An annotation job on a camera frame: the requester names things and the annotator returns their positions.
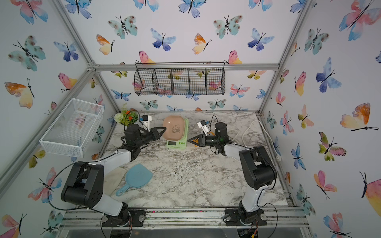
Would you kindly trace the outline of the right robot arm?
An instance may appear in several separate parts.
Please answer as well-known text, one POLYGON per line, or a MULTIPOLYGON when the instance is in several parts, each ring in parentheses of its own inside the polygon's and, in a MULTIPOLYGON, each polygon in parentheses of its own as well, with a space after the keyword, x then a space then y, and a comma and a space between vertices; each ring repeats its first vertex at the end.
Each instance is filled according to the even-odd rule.
POLYGON ((225 123, 215 124, 215 135, 199 134, 187 142, 198 147, 215 147, 218 154, 239 161, 248 185, 241 201, 243 211, 252 213, 260 209, 263 191, 272 189, 271 185, 277 179, 276 169, 264 146, 247 147, 234 143, 225 123))

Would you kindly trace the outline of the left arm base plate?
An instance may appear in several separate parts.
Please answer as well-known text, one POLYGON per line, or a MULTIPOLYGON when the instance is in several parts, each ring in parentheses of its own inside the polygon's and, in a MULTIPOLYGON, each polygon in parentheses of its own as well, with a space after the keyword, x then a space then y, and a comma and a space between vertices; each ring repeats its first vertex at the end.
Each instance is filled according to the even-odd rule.
POLYGON ((146 210, 125 210, 116 217, 106 215, 101 219, 102 227, 106 228, 139 228, 143 227, 146 218, 146 210))

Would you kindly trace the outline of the potted plant white pot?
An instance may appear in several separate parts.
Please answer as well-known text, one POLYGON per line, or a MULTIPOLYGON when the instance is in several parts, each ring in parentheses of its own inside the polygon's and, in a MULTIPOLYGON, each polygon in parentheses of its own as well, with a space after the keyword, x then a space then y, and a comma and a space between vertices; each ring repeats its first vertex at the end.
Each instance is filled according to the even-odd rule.
POLYGON ((139 119, 139 112, 134 108, 128 108, 127 103, 122 106, 120 113, 114 115, 115 122, 126 127, 135 124, 139 119))

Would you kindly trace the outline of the white mesh wall basket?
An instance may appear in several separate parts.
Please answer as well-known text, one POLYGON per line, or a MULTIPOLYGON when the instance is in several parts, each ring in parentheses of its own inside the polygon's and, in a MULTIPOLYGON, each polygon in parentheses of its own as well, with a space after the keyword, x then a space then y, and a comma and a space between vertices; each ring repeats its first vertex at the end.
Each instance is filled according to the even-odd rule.
POLYGON ((84 157, 85 148, 103 118, 104 107, 72 98, 39 140, 47 153, 84 157))

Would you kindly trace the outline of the green electronic kitchen scale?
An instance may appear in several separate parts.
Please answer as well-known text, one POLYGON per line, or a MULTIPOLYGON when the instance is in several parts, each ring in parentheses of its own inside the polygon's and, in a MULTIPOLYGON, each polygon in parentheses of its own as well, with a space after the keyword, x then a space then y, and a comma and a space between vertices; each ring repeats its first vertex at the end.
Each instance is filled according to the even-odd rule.
POLYGON ((184 130, 183 137, 178 141, 167 141, 166 147, 168 149, 185 150, 187 146, 188 129, 189 129, 189 120, 185 119, 185 130, 184 130))

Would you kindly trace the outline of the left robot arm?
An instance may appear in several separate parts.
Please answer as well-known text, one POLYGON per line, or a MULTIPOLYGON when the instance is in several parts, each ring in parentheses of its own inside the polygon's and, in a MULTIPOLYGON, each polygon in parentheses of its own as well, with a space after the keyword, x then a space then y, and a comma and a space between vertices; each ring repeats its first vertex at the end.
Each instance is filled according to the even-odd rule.
POLYGON ((103 213, 111 218, 127 220, 128 205, 104 193, 104 177, 121 165, 135 160, 141 149, 159 140, 165 127, 149 131, 137 124, 129 125, 121 137, 122 145, 112 155, 93 162, 75 162, 61 193, 61 200, 103 213))

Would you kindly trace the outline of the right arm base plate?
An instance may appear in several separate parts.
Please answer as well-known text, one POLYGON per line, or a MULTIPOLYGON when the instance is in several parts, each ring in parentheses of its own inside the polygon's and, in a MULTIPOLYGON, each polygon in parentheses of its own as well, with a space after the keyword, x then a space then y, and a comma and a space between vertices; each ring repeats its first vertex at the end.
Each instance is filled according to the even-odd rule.
POLYGON ((243 208, 226 209, 223 222, 227 226, 266 226, 267 217, 262 209, 246 212, 243 208))

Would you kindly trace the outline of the aluminium front rail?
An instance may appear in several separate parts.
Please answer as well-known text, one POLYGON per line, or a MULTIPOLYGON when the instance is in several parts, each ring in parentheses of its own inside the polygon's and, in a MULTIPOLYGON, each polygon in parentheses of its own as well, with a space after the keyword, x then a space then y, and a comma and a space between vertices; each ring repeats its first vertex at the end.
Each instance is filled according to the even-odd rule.
POLYGON ((264 214, 253 222, 242 222, 236 208, 151 208, 130 209, 133 229, 180 228, 308 228, 303 210, 298 207, 264 207, 264 214))

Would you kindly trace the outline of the pink bowl on scale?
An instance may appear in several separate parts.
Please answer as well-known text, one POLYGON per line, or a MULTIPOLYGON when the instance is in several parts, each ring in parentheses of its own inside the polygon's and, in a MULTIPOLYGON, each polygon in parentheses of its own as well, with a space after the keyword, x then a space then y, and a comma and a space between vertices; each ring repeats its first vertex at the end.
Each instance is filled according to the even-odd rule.
POLYGON ((181 116, 168 116, 164 119, 163 127, 166 131, 163 134, 165 140, 179 141, 185 133, 185 119, 181 116))

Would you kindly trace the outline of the beige leaf pattern mat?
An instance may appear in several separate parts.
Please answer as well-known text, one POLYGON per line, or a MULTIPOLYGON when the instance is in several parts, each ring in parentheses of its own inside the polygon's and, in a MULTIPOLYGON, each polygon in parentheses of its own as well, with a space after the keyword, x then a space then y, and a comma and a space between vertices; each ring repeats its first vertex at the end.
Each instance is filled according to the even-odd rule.
POLYGON ((119 184, 124 179, 126 173, 127 170, 124 168, 116 168, 108 173, 104 178, 104 193, 112 196, 118 189, 119 184))

